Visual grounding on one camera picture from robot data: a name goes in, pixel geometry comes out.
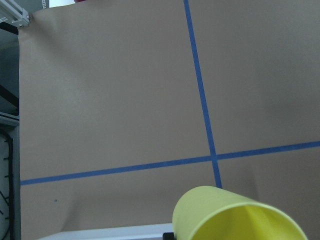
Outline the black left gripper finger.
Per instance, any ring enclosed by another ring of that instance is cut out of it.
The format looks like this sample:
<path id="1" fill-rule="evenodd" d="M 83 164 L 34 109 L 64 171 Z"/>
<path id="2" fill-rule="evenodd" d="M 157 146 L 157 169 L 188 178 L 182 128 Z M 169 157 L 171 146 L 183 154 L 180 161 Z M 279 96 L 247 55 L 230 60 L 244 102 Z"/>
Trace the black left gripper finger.
<path id="1" fill-rule="evenodd" d="M 162 234 L 163 240 L 176 240 L 175 234 L 173 232 L 164 232 Z"/>

